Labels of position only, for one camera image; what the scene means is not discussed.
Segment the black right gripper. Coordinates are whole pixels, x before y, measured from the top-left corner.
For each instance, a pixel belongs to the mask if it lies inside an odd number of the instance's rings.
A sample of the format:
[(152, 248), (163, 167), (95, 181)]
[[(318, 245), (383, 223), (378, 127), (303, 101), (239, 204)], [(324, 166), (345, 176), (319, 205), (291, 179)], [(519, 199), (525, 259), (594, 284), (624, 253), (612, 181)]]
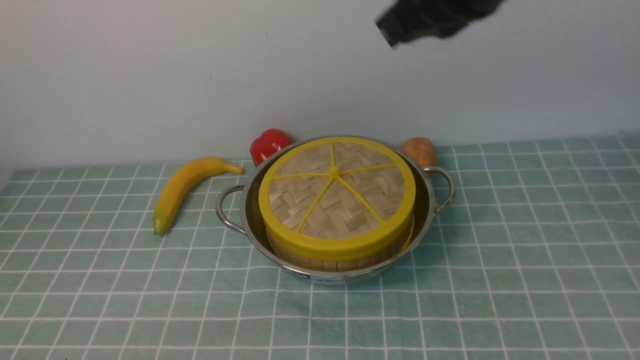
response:
[(397, 0), (375, 20), (395, 48), (425, 38), (446, 40), (492, 16), (503, 0)]

